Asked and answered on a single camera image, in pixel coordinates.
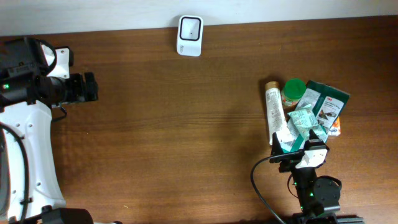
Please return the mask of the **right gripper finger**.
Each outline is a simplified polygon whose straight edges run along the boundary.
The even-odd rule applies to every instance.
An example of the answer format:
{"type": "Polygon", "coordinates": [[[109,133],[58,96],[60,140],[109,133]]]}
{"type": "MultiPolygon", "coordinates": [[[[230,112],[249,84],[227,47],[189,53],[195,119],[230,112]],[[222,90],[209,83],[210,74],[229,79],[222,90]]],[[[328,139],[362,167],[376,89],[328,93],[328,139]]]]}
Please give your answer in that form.
{"type": "Polygon", "coordinates": [[[314,130],[309,131],[309,137],[308,140],[306,141],[306,150],[311,150],[312,147],[318,146],[319,145],[319,138],[315,134],[314,130]]]}
{"type": "Polygon", "coordinates": [[[274,132],[272,134],[271,158],[269,159],[270,163],[279,163],[283,154],[284,152],[277,137],[277,133],[274,132]]]}

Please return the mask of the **white cream tube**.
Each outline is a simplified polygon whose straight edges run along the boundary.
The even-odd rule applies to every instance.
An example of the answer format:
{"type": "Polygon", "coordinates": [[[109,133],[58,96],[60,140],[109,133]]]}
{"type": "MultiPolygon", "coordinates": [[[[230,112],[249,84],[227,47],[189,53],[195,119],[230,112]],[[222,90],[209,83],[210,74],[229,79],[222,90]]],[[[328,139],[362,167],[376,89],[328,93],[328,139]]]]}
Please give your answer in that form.
{"type": "Polygon", "coordinates": [[[265,101],[267,123],[269,127],[269,144],[274,144],[273,134],[276,133],[276,143],[280,143],[285,151],[291,151],[299,135],[292,120],[287,121],[282,106],[281,93],[278,82],[265,84],[265,101]]]}

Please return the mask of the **small orange tissue pack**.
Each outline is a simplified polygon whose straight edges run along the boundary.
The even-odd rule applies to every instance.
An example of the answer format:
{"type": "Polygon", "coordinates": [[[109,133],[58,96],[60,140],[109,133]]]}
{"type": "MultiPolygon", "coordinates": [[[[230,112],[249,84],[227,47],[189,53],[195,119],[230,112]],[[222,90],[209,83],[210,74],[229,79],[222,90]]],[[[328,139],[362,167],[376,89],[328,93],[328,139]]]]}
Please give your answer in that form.
{"type": "Polygon", "coordinates": [[[332,124],[331,128],[329,129],[328,135],[339,136],[340,134],[341,134],[340,118],[337,117],[336,121],[332,124]]]}

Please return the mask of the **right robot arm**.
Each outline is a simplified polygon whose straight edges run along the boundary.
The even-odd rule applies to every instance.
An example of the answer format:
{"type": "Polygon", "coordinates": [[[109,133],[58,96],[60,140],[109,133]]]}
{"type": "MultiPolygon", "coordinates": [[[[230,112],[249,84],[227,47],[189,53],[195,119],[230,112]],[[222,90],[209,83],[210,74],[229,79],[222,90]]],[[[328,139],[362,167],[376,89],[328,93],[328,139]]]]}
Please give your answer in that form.
{"type": "Polygon", "coordinates": [[[303,149],[285,153],[277,134],[272,135],[271,163],[279,164],[279,172],[289,172],[294,181],[300,213],[293,214],[289,223],[364,223],[364,218],[338,217],[342,183],[327,175],[318,176],[316,169],[326,162],[329,147],[314,131],[303,149]]]}

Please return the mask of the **green lid small jar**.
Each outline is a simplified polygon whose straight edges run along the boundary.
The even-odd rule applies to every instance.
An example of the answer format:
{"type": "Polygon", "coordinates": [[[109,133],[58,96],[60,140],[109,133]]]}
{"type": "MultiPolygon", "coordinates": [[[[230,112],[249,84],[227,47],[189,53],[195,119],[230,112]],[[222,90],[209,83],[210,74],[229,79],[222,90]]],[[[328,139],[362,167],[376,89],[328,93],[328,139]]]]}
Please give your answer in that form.
{"type": "Polygon", "coordinates": [[[282,104],[287,107],[295,106],[303,97],[306,89],[307,87],[301,79],[290,79],[281,92],[282,104]]]}

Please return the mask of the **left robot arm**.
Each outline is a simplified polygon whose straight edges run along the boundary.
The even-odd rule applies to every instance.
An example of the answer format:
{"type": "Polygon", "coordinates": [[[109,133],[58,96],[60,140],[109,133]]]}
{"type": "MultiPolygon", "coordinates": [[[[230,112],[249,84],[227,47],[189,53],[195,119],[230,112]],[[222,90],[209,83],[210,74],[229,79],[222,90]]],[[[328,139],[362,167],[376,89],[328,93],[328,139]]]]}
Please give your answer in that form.
{"type": "Polygon", "coordinates": [[[93,73],[71,73],[73,52],[31,37],[9,40],[1,54],[1,220],[92,223],[68,208],[53,160],[52,110],[98,99],[93,73]]]}

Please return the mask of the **green wipes packet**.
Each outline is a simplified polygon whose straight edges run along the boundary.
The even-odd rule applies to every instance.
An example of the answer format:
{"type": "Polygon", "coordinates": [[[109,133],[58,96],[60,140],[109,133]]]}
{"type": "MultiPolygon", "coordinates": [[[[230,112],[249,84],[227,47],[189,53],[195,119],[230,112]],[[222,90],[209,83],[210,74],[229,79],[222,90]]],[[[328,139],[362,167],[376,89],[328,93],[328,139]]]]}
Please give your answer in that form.
{"type": "MultiPolygon", "coordinates": [[[[339,117],[345,108],[349,100],[349,94],[332,86],[312,80],[308,81],[305,85],[307,89],[300,101],[294,106],[294,111],[307,104],[311,104],[312,111],[318,120],[318,123],[323,126],[326,134],[328,135],[332,124],[336,121],[337,117],[339,117]]],[[[303,141],[303,138],[298,132],[298,137],[293,145],[292,150],[283,151],[298,151],[299,149],[304,148],[304,144],[305,141],[303,141]]]]}

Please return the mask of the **light teal tissue pack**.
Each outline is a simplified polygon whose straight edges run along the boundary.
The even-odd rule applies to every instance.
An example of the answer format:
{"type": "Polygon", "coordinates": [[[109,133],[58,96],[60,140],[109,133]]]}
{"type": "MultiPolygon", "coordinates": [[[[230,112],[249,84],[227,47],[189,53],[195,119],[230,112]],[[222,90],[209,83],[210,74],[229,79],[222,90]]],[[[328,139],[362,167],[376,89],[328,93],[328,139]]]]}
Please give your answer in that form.
{"type": "Polygon", "coordinates": [[[323,126],[318,123],[318,120],[312,111],[311,104],[307,104],[298,110],[289,112],[288,115],[303,138],[303,141],[310,139],[310,130],[313,130],[317,137],[323,142],[327,141],[328,135],[323,126]]]}

